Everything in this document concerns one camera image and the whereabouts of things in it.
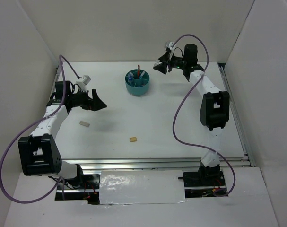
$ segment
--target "white table surface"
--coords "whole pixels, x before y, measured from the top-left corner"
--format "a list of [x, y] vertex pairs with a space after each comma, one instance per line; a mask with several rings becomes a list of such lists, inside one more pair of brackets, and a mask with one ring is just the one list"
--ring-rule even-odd
[[[188, 147], [177, 142], [172, 134], [175, 111], [192, 84], [181, 70], [164, 75], [153, 70], [153, 62], [72, 62], [76, 72], [89, 75], [87, 89], [96, 89], [107, 108], [92, 112], [74, 108], [61, 125], [56, 144], [63, 159], [110, 158], [199, 158], [202, 148]], [[150, 75], [149, 91], [142, 97], [132, 96], [125, 87], [124, 77], [137, 65]], [[65, 63], [66, 80], [76, 82], [76, 76]], [[206, 75], [225, 90], [216, 62], [211, 62]], [[186, 142], [207, 145], [206, 129], [200, 123], [202, 97], [193, 91], [184, 103], [177, 122], [176, 133]], [[84, 127], [80, 121], [90, 123]], [[137, 137], [137, 142], [130, 142]], [[222, 134], [221, 153], [226, 157], [243, 157], [234, 118]]]
[[[54, 201], [53, 192], [33, 204], [12, 202], [5, 227], [278, 227], [260, 169], [238, 167], [235, 173], [237, 183], [229, 197], [193, 198], [175, 204], [88, 205]], [[224, 174], [230, 188], [230, 169], [224, 169]], [[14, 197], [35, 199], [53, 185], [47, 177], [21, 173]]]

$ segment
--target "black joint housing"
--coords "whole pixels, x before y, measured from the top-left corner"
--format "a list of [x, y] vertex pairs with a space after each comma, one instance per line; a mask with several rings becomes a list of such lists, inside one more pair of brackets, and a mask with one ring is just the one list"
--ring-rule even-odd
[[[42, 149], [42, 154], [34, 153]], [[61, 156], [52, 135], [21, 137], [18, 149], [22, 170], [25, 175], [58, 174], [61, 170]]]
[[[63, 81], [55, 82], [55, 89], [56, 89], [55, 99], [62, 99]], [[67, 98], [71, 93], [72, 93], [72, 91], [71, 91], [71, 87], [70, 87], [70, 81], [66, 80], [66, 96], [65, 96], [65, 98]]]
[[229, 93], [220, 91], [218, 93], [206, 93], [200, 109], [200, 121], [202, 125], [210, 130], [214, 128], [224, 128], [229, 120]]

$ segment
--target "teal cup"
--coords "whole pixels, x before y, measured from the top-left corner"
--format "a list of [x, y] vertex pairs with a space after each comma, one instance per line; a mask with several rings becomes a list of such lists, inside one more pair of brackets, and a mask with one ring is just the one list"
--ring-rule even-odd
[[137, 70], [131, 70], [130, 72], [134, 75], [131, 83], [128, 81], [129, 72], [125, 75], [125, 86], [128, 92], [134, 96], [145, 94], [149, 88], [149, 74], [145, 71], [141, 78], [137, 78]]

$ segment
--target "small wooden block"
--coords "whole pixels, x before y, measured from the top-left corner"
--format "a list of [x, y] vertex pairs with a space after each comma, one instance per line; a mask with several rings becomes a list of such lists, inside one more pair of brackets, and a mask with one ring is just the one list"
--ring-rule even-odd
[[132, 143], [132, 142], [136, 142], [137, 141], [137, 138], [136, 137], [131, 137], [130, 138], [130, 142]]
[[83, 122], [83, 121], [80, 121], [80, 122], [79, 122], [79, 124], [81, 124], [81, 125], [83, 125], [83, 126], [86, 126], [86, 127], [90, 126], [90, 124], [89, 124], [89, 123], [87, 123], [87, 122]]

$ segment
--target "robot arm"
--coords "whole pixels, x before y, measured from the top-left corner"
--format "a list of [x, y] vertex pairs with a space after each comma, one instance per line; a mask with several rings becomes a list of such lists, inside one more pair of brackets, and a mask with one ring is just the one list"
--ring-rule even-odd
[[[154, 69], [164, 74], [172, 68], [181, 69], [183, 75], [192, 84], [196, 84], [204, 74], [204, 69], [198, 64], [198, 49], [194, 44], [184, 47], [182, 57], [174, 55], [174, 42], [166, 43], [166, 53], [154, 64]], [[219, 151], [222, 130], [229, 120], [229, 93], [218, 89], [207, 76], [197, 85], [197, 90], [203, 97], [200, 121], [208, 131], [207, 140], [210, 147]], [[213, 177], [220, 171], [220, 160], [217, 153], [208, 151], [200, 161], [199, 172], [202, 178]]]
[[41, 122], [29, 136], [21, 137], [18, 141], [22, 170], [25, 175], [63, 177], [72, 185], [81, 181], [83, 173], [80, 165], [62, 161], [55, 138], [72, 108], [81, 106], [85, 110], [92, 111], [106, 108], [106, 104], [99, 99], [96, 90], [92, 90], [92, 98], [88, 96], [86, 85], [90, 80], [89, 76], [79, 78], [76, 82], [79, 87], [77, 93], [73, 93], [75, 85], [72, 85], [71, 91], [71, 83], [66, 81], [64, 105], [55, 115], [48, 117], [59, 107], [63, 97], [63, 82], [55, 83], [56, 92], [52, 94], [44, 115], [47, 119]]

